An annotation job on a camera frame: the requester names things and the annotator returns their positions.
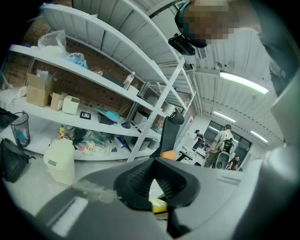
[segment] person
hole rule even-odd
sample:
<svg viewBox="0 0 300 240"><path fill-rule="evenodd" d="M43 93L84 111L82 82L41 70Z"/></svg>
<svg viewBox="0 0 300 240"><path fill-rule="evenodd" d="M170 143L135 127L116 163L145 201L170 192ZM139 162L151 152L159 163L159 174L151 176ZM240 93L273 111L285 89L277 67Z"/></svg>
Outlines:
<svg viewBox="0 0 300 240"><path fill-rule="evenodd" d="M230 170L238 170L239 168L239 163L240 163L240 157L234 157L233 159L231 159L231 161L229 162L230 164Z"/></svg>
<svg viewBox="0 0 300 240"><path fill-rule="evenodd" d="M193 46L228 39L240 29L254 31L268 55L271 81L279 96L299 68L299 49L281 20L258 0L191 0L178 10L175 22Z"/></svg>
<svg viewBox="0 0 300 240"><path fill-rule="evenodd" d="M200 133L200 130L196 130L196 137L194 138L194 141L197 140L195 145L192 147L192 150L195 152L197 148L201 147L203 141L204 141L204 136Z"/></svg>
<svg viewBox="0 0 300 240"><path fill-rule="evenodd" d="M211 154L207 157L207 160L204 164L204 167L212 166L212 168L216 168L217 158L218 158L219 154L222 151L222 149L220 149L220 145L224 142L224 140L226 138L229 138L229 139L232 138L233 139L230 124L226 124L225 125L225 130L218 132L218 134L215 137L214 142L212 143L211 147L207 150L206 154L208 154L209 152L211 152Z"/></svg>

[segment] fluorescent light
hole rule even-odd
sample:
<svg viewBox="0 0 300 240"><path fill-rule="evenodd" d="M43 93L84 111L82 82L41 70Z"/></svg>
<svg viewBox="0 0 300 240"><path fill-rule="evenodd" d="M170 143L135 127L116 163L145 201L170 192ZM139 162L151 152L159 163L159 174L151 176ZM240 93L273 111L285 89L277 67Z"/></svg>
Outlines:
<svg viewBox="0 0 300 240"><path fill-rule="evenodd" d="M252 134L254 134L255 136L259 137L260 139L262 139L265 143L267 143L268 141L265 140L262 136L260 136L259 134L257 134L256 132L254 131L251 131Z"/></svg>
<svg viewBox="0 0 300 240"><path fill-rule="evenodd" d="M228 117L226 117L225 115L220 114L220 113L218 113L218 112L214 112L214 114L217 114L217 115L219 115L219 116L221 116L221 117L223 117L223 118L226 118L226 119L228 119L228 120L231 121L231 122L236 122L236 121L233 120L232 118L228 118Z"/></svg>
<svg viewBox="0 0 300 240"><path fill-rule="evenodd" d="M215 128L208 126L209 128L211 128L212 130L215 130L216 132L219 132L219 130L216 130Z"/></svg>
<svg viewBox="0 0 300 240"><path fill-rule="evenodd" d="M246 78L231 74L231 73L226 73L226 72L220 72L220 77L230 80L230 81L234 81L236 83L240 83L243 84L247 87L250 87L256 91L261 92L262 94L266 94L269 90L262 87L261 85L256 84L255 82L249 81Z"/></svg>

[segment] plastic bottle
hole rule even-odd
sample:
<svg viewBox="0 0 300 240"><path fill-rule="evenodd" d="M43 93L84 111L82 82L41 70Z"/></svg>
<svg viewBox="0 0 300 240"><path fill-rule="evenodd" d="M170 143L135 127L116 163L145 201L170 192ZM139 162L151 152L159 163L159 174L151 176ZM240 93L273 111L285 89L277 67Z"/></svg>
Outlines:
<svg viewBox="0 0 300 240"><path fill-rule="evenodd" d="M64 136L65 136L64 125L61 125L61 127L60 127L60 139L63 139Z"/></svg>
<svg viewBox="0 0 300 240"><path fill-rule="evenodd" d="M130 84L131 84L131 82L132 82L132 80L133 80L134 77L135 77L135 72L132 72L131 74L129 74L127 76L127 78L126 78L126 80L124 82L124 86L123 86L124 89L127 90L129 88L129 86L130 86Z"/></svg>

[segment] black trash can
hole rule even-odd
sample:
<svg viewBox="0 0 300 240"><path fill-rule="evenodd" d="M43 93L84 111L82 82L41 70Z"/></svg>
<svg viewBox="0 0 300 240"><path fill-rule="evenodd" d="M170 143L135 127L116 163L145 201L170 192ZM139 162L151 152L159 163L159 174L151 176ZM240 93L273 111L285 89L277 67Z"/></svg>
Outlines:
<svg viewBox="0 0 300 240"><path fill-rule="evenodd" d="M28 126L29 116L25 112L17 112L14 115L18 118L10 124L11 130L13 131L17 145L21 148L24 148L30 143Z"/></svg>

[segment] orange object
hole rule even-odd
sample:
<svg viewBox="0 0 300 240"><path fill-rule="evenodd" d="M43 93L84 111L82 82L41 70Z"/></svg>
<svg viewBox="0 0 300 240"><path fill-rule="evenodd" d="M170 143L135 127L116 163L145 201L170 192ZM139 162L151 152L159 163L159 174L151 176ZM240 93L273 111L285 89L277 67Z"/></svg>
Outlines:
<svg viewBox="0 0 300 240"><path fill-rule="evenodd" d="M174 160L176 161L176 156L174 150L170 150L167 152L163 152L162 154L159 155L161 158L167 158L169 160Z"/></svg>

